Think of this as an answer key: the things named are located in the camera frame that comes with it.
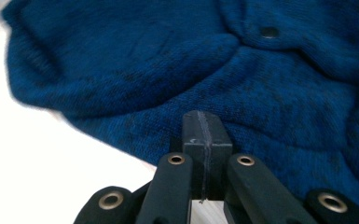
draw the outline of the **blue knit garment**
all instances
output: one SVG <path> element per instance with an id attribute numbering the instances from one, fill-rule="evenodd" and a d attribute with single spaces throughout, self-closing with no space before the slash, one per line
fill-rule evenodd
<path id="1" fill-rule="evenodd" d="M 209 111 L 296 196 L 359 204 L 359 0 L 13 0 L 3 16 L 21 102 L 153 164 Z"/>

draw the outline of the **dark button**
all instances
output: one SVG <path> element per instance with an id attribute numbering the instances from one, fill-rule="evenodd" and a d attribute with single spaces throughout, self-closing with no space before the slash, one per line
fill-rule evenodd
<path id="1" fill-rule="evenodd" d="M 269 27 L 262 27 L 260 29 L 260 34 L 264 38 L 272 39 L 276 38 L 279 35 L 279 30 L 275 27 L 269 26 Z"/>

